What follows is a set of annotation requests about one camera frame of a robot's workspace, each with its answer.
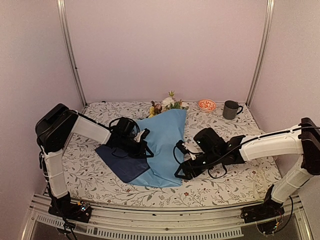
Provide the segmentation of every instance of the mug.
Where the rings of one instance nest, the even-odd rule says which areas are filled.
[[[232,120],[243,110],[244,107],[240,106],[236,101],[228,100],[224,103],[222,115],[225,119]]]

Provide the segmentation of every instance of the leaf pattern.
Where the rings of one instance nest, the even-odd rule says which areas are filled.
[[[199,110],[196,102],[189,102],[185,121],[184,141],[193,143],[193,137],[203,128],[212,127],[225,141],[238,135],[258,135],[259,130],[248,108],[233,120],[222,117],[223,104],[217,103],[212,113]],[[148,116],[149,102],[97,102],[85,112],[88,117],[108,125],[113,119]],[[190,181],[183,180],[175,188],[154,188],[123,183],[95,152],[99,144],[74,134],[65,149],[62,163],[65,181],[71,196],[76,199],[114,205],[144,207],[208,207],[254,201],[253,190],[259,196],[281,179],[272,157],[255,159],[245,164],[228,165],[225,176],[212,179],[205,171]],[[224,173],[220,165],[211,170],[214,177]]]

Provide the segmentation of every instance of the wire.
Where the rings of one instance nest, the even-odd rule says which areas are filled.
[[[222,178],[222,177],[225,176],[225,175],[227,174],[227,172],[228,172],[228,170],[226,169],[226,166],[225,166],[225,165],[222,164],[222,167],[223,167],[223,169],[224,169],[224,174],[223,174],[223,175],[218,176],[218,177],[212,176],[211,173],[210,173],[210,170],[211,170],[212,168],[209,168],[209,169],[208,169],[208,175],[209,175],[211,178],[213,178],[213,179]]]
[[[208,164],[204,164],[204,165],[200,165],[200,166],[193,166],[192,168],[193,169],[201,169],[201,168],[210,168],[210,167],[213,167],[214,165],[217,164],[218,161],[221,161],[223,158],[225,158],[226,156],[228,156],[230,153],[232,153],[234,150],[237,150],[239,149],[242,145],[245,145],[247,143],[250,143],[254,140],[257,140],[257,139],[262,139],[262,138],[266,138],[266,137],[270,137],[270,136],[273,136],[273,135],[279,135],[279,134],[287,134],[287,133],[290,133],[290,132],[295,132],[295,131],[298,131],[298,130],[302,130],[302,129],[320,129],[320,126],[303,126],[303,127],[298,127],[298,128],[295,128],[295,129],[292,129],[292,130],[284,130],[284,131],[277,131],[277,132],[272,132],[272,133],[269,133],[269,134],[265,134],[265,135],[262,135],[262,136],[256,136],[254,138],[251,138],[241,144],[239,144],[238,146],[235,146],[234,148],[232,148],[230,151],[228,151],[225,155],[223,155],[222,157],[220,157],[218,160],[212,162],[212,163],[208,163]]]
[[[188,150],[188,152],[189,152],[189,154],[193,154],[193,155],[196,155],[196,156],[203,154],[203,152],[192,152],[190,150]]]
[[[286,223],[283,225],[283,227],[280,228],[280,229],[277,228],[277,230],[276,230],[274,233],[278,233],[278,232],[282,231],[282,230],[288,225],[288,223],[289,223],[290,220],[291,220],[291,217],[292,217],[292,215],[293,215],[293,213],[294,213],[294,201],[293,201],[293,199],[292,199],[291,196],[289,196],[289,198],[290,198],[290,200],[291,200],[291,212],[290,212],[290,216],[289,216],[288,220],[286,221]]]
[[[50,197],[51,197],[51,199],[52,199],[52,202],[53,202],[53,204],[54,204],[54,207],[56,208],[56,210],[58,211],[58,213],[61,215],[62,220],[64,221],[65,225],[67,225],[67,226],[69,227],[69,229],[70,229],[70,231],[71,231],[71,233],[72,233],[72,235],[73,235],[73,237],[74,237],[74,240],[78,240],[78,238],[76,237],[76,235],[75,235],[75,233],[74,233],[74,230],[72,229],[72,227],[71,227],[71,225],[69,224],[68,220],[66,219],[66,217],[62,214],[62,212],[61,212],[60,209],[58,208],[58,204],[57,204],[57,202],[56,202],[56,199],[55,199],[55,197],[52,195],[52,193],[51,193],[51,191],[50,191],[50,189],[49,189],[49,186],[47,185],[46,188],[47,188],[48,193],[49,193],[49,195],[50,195]]]
[[[181,162],[179,162],[178,161],[178,159],[177,159],[177,157],[176,157],[176,148],[177,148],[177,146],[174,146],[174,148],[173,148],[173,157],[174,157],[174,160],[180,165],[181,164]]]
[[[68,236],[68,234],[64,234],[64,235],[66,236],[66,238],[67,238],[68,240],[72,240],[71,237]]]
[[[109,128],[111,128],[111,124],[113,124],[115,121],[117,120],[120,120],[121,118],[124,118],[124,117],[119,117],[119,118],[116,118],[116,119],[113,119],[111,122],[109,122]],[[128,119],[130,122],[132,122],[134,124],[134,126],[136,127],[136,134],[135,134],[135,137],[138,135],[138,133],[140,132],[140,127],[139,125],[131,118],[128,118],[128,117],[125,117],[126,119]]]
[[[117,156],[116,154],[115,154],[115,152],[117,151],[117,147],[111,152],[111,155],[112,156],[114,156],[114,157],[116,157],[116,158],[119,158],[119,159],[124,159],[124,158],[126,158],[126,157],[128,157],[128,155],[129,154],[127,154],[127,155],[125,155],[125,156]]]

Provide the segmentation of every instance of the vertical metal pole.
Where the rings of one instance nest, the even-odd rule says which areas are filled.
[[[65,42],[66,50],[67,50],[68,57],[69,57],[69,62],[70,62],[72,73],[73,73],[74,83],[76,86],[76,90],[79,94],[81,104],[85,107],[85,106],[87,106],[87,100],[85,97],[84,89],[83,89],[81,81],[80,81],[78,68],[76,65],[76,60],[75,60],[73,48],[71,45],[71,38],[70,38],[68,22],[67,22],[65,1],[64,0],[57,0],[57,5],[58,5],[58,12],[59,12],[62,33],[63,33],[63,37],[64,37],[64,42]]]
[[[262,35],[262,40],[261,40],[261,45],[260,45],[259,56],[258,56],[256,65],[255,65],[250,91],[249,91],[249,94],[248,94],[246,102],[245,102],[245,104],[248,106],[248,108],[250,108],[252,101],[254,99],[255,91],[257,88],[259,76],[260,76],[261,69],[262,69],[263,60],[265,57],[269,32],[271,29],[271,22],[272,22],[272,16],[273,16],[273,12],[274,12],[275,0],[267,0],[267,1],[268,2],[266,5],[263,35]]]

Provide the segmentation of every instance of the white wall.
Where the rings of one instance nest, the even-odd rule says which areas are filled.
[[[57,103],[80,109],[56,0],[0,1],[0,239],[16,240],[45,186],[35,125]]]
[[[245,102],[266,0],[68,0],[87,101]]]
[[[310,117],[320,126],[320,1],[277,0],[251,111],[266,132]],[[294,157],[278,165],[286,173]],[[320,177],[300,191],[314,239],[320,239]]]

